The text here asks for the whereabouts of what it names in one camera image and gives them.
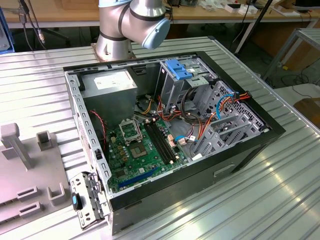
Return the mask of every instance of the ram slot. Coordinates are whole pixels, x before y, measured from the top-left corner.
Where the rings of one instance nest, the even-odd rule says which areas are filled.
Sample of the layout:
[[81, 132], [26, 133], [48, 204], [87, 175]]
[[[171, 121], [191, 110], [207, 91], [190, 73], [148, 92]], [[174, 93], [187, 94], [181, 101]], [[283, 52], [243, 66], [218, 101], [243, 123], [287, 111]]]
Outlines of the ram slot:
[[171, 151], [168, 143], [160, 133], [160, 130], [154, 123], [146, 124], [145, 130], [153, 142], [156, 150], [159, 152], [164, 164], [170, 164], [170, 161], [175, 161], [175, 155]]

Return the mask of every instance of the yellow wire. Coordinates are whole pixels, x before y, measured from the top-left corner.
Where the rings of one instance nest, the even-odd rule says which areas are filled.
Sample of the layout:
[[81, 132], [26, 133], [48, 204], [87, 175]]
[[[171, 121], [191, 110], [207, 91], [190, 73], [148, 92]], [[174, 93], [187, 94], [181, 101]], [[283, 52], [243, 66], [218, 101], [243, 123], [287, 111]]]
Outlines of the yellow wire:
[[150, 109], [151, 109], [151, 103], [152, 103], [152, 99], [149, 101], [149, 106], [148, 106], [148, 108], [147, 108], [147, 110], [145, 110], [144, 112], [142, 112], [141, 114], [147, 114], [149, 111], [150, 111]]

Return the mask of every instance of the motherboard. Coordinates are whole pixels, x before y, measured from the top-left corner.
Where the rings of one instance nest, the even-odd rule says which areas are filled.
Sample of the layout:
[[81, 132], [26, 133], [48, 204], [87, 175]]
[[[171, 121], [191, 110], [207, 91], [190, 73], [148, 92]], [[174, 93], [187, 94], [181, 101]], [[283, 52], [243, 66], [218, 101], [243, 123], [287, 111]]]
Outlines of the motherboard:
[[136, 123], [142, 139], [130, 143], [126, 140], [127, 137], [138, 136], [139, 132], [128, 125], [107, 132], [111, 140], [108, 158], [111, 178], [108, 185], [112, 192], [138, 185], [150, 177], [180, 168], [188, 162], [180, 147], [169, 140], [171, 134], [162, 119]]

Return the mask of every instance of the red cable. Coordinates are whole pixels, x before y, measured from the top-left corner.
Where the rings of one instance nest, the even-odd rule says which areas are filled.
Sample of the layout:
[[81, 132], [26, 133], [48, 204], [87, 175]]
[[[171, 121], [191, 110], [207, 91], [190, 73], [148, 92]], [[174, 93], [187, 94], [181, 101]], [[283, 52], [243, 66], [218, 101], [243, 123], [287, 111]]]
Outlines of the red cable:
[[90, 110], [90, 113], [94, 114], [100, 120], [100, 123], [102, 125], [102, 130], [103, 130], [103, 143], [104, 143], [103, 144], [103, 150], [106, 150], [107, 139], [106, 139], [106, 128], [105, 128], [105, 125], [104, 125], [104, 120], [95, 111]]

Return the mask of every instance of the white box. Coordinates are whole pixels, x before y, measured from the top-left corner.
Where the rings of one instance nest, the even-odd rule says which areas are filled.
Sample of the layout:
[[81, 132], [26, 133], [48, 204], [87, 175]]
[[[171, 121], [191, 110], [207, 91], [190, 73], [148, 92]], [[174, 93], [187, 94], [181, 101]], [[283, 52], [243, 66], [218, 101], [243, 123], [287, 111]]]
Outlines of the white box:
[[[241, 5], [238, 13], [240, 13], [241, 15], [245, 15], [248, 9], [248, 5]], [[249, 10], [247, 14], [256, 14], [258, 12], [258, 9], [255, 8], [255, 6], [250, 5], [249, 6]]]
[[227, 4], [225, 5], [224, 9], [227, 10], [229, 13], [237, 13], [241, 7], [241, 4]]

